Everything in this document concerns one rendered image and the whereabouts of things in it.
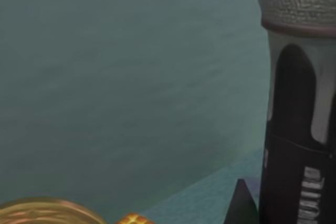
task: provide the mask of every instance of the gold coin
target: gold coin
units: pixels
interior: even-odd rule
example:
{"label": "gold coin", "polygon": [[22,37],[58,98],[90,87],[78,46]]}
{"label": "gold coin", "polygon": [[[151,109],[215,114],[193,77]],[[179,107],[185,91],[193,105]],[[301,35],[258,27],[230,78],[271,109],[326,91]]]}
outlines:
{"label": "gold coin", "polygon": [[107,224],[95,212],[70,201],[17,199],[0,205],[0,224]]}

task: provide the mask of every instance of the gold rim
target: gold rim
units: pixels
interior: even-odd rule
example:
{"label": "gold rim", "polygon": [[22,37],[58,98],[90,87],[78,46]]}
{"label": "gold rim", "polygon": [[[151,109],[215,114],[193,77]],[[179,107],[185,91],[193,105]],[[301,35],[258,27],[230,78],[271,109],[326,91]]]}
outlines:
{"label": "gold rim", "polygon": [[51,197],[17,199],[0,205],[0,224],[107,224],[97,213]]}

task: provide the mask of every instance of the water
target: water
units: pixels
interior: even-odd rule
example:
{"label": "water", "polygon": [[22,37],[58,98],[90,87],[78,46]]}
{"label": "water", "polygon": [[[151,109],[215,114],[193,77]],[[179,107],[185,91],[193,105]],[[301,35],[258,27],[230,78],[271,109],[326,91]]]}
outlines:
{"label": "water", "polygon": [[0,0],[1,201],[116,220],[259,148],[256,0]]}

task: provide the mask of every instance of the knurled gray band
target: knurled gray band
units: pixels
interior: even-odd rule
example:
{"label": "knurled gray band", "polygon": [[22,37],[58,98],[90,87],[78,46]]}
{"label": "knurled gray band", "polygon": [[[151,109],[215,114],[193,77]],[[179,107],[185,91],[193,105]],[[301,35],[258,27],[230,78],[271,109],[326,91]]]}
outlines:
{"label": "knurled gray band", "polygon": [[336,28],[336,0],[258,0],[263,21],[278,26]]}

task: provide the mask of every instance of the black and gray cylinder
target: black and gray cylinder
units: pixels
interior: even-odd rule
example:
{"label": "black and gray cylinder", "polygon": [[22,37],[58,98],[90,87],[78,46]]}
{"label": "black and gray cylinder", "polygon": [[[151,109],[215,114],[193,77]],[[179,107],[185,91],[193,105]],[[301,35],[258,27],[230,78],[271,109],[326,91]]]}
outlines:
{"label": "black and gray cylinder", "polygon": [[261,224],[336,223],[336,0],[258,0],[271,80]]}

